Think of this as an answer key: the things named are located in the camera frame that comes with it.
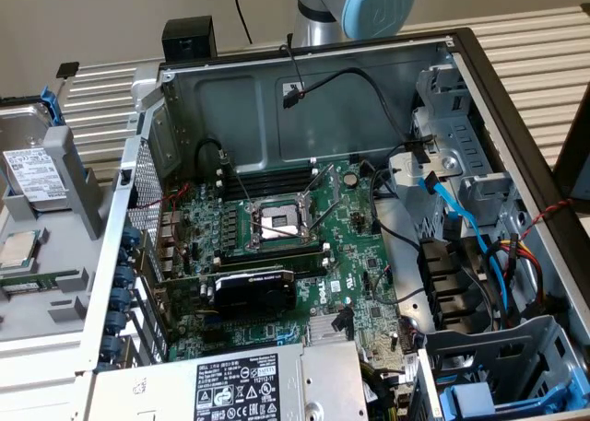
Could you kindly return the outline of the silver CPU chip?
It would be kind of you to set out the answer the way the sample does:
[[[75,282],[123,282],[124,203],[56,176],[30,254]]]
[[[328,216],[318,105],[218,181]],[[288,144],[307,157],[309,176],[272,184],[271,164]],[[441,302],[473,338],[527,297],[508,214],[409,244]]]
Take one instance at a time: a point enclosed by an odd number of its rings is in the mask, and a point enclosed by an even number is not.
[[[40,232],[29,230],[9,234],[0,245],[0,271],[33,272]]]

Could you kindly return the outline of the grey parts rack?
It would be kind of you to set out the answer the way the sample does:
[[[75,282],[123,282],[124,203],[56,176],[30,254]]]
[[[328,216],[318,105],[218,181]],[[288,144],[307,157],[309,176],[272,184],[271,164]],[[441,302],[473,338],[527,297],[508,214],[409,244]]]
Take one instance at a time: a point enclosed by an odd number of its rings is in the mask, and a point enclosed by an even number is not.
[[[80,331],[112,192],[84,167],[72,131],[2,153],[0,343]]]

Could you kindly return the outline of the small black box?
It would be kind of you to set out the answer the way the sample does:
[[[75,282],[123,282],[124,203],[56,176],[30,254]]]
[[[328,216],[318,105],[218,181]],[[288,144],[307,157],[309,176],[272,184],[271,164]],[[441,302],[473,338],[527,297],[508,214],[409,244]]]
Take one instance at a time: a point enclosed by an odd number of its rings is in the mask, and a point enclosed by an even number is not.
[[[211,16],[168,20],[161,34],[161,44],[167,62],[210,59],[218,56]]]

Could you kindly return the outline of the green motherboard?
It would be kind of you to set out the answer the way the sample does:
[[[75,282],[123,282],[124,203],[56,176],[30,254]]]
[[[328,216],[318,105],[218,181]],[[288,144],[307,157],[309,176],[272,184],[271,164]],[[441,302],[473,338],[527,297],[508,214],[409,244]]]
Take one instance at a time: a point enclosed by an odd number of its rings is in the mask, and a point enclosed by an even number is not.
[[[379,201],[394,196],[390,176],[368,161],[342,159],[310,167],[312,181],[296,193],[311,195],[313,230],[317,241],[324,242],[323,255],[330,258],[331,267],[325,275],[296,275],[296,307],[276,317],[225,319],[172,313],[161,288],[164,282],[229,273],[214,267],[221,256],[255,252],[244,248],[247,200],[222,198],[223,180],[230,175],[220,173],[215,181],[186,183],[172,190],[159,236],[163,278],[154,290],[171,335],[169,358],[180,361],[258,347],[311,346],[309,319],[336,314],[332,325],[344,329],[347,341],[356,345],[362,371],[407,390],[416,373],[417,331],[401,308],[414,298],[395,290],[393,259],[386,249],[392,239],[390,227],[377,216]],[[355,189],[343,182],[347,172],[359,177]]]

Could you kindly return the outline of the CPU socket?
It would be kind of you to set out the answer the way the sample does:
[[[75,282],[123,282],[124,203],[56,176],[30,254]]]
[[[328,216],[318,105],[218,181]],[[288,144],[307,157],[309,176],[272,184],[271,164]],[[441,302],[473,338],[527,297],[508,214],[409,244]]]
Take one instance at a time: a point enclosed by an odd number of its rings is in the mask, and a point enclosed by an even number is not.
[[[304,246],[318,240],[309,193],[252,200],[243,210],[247,230],[244,248],[248,251],[266,251],[273,245]]]

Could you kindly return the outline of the metal locking lever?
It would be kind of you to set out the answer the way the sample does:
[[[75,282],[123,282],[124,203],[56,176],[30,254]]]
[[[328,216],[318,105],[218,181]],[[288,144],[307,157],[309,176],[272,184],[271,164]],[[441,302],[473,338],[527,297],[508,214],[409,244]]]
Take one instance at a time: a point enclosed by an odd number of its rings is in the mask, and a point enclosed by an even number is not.
[[[235,169],[233,163],[231,162],[228,152],[225,149],[221,149],[218,153],[219,153],[219,162],[221,163],[221,166],[228,167],[230,169],[231,175],[236,179],[236,181],[238,182],[238,184],[240,185],[240,187],[242,189],[242,193],[248,202],[248,207],[250,209],[253,209],[254,205],[253,205],[253,201],[251,199],[251,196],[248,194],[248,192],[242,182],[239,172]]]

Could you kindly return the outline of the dark flat panel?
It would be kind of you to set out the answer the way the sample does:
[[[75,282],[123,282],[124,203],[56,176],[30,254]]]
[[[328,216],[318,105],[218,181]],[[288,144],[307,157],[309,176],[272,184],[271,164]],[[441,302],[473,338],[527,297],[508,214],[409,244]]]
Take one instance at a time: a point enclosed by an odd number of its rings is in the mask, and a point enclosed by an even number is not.
[[[564,197],[577,212],[590,215],[590,82],[553,169]]]

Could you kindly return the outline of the hard disk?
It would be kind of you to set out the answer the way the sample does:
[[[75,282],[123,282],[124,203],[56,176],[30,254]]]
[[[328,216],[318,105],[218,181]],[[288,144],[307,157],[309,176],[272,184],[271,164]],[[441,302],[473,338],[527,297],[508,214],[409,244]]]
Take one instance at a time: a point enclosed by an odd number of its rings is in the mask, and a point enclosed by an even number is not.
[[[33,96],[0,98],[0,199],[22,195],[34,214],[71,207],[61,172],[43,147],[48,130],[65,125],[49,88]]]

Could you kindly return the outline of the silver heat sink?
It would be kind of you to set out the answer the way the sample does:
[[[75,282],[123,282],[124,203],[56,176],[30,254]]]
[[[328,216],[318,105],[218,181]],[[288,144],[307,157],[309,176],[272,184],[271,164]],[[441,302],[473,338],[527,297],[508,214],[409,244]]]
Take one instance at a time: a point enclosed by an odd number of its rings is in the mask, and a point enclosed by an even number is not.
[[[318,315],[309,319],[307,325],[307,343],[309,345],[328,345],[346,342],[346,331],[335,329],[332,322],[336,314]]]

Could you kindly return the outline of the silver power supply unit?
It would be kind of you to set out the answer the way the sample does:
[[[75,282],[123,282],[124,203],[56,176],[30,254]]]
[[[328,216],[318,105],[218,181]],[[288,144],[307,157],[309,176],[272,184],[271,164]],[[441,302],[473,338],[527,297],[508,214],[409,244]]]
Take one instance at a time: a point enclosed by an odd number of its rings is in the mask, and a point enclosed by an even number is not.
[[[102,372],[88,421],[367,421],[351,342]]]

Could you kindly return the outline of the black plastic fan duct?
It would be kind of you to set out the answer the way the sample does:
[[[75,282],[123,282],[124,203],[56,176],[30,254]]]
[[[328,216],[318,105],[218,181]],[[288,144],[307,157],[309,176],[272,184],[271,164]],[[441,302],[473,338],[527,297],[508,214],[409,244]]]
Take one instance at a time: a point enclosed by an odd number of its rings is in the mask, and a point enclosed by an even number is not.
[[[490,328],[489,291],[476,279],[479,267],[473,238],[420,242],[420,278],[436,330],[473,334]]]

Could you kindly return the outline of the black RAM slot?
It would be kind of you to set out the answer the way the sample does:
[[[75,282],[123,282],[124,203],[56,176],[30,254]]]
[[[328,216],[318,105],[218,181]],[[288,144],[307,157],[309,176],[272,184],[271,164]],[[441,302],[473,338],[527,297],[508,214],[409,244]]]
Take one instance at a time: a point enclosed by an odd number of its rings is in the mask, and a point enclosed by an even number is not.
[[[285,193],[296,193],[303,191],[312,181],[302,182],[270,182],[270,183],[256,183],[244,184],[248,194],[251,198],[258,198],[264,196],[280,195]],[[222,194],[225,201],[243,200],[245,199],[242,189],[238,183],[225,184],[225,189]]]
[[[296,246],[296,247],[282,247],[275,248],[270,251],[256,251],[248,252],[241,255],[223,255],[220,260],[224,264],[234,263],[253,263],[263,260],[282,259],[289,257],[300,257],[308,255],[316,255],[324,253],[324,242],[317,241],[313,245],[309,246]]]
[[[312,167],[287,168],[281,170],[268,170],[250,172],[241,175],[243,184],[270,183],[270,182],[302,182],[309,181],[312,177]],[[227,185],[238,183],[231,175],[223,180]]]
[[[330,258],[321,253],[288,255],[251,254],[221,258],[214,267],[219,272],[287,270],[300,277],[325,275],[331,267]]]

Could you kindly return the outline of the green RAM stick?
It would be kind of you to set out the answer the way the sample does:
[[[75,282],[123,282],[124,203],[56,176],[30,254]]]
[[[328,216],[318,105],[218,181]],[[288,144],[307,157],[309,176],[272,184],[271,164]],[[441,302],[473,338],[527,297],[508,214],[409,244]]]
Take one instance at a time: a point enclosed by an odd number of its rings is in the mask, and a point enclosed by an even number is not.
[[[43,292],[58,288],[57,279],[64,276],[75,275],[77,271],[65,271],[58,273],[3,273],[0,272],[0,288],[8,296]]]

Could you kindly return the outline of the black graphics card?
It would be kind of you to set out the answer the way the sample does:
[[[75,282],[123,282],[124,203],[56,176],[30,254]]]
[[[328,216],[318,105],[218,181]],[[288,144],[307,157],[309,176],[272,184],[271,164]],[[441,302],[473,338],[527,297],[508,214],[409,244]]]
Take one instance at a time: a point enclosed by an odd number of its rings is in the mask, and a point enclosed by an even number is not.
[[[176,316],[276,317],[297,304],[296,275],[280,267],[185,277],[161,288]]]

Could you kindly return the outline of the empty blue disk carrier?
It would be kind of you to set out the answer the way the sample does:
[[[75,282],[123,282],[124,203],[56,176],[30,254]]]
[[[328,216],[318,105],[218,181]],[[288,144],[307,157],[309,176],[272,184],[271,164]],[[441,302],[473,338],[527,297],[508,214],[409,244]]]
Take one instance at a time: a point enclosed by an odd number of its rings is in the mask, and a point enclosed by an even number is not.
[[[590,405],[590,382],[580,368],[571,370],[568,381],[549,388],[542,395],[495,404],[485,383],[454,385],[439,396],[445,421],[514,421],[540,415],[577,411]]]

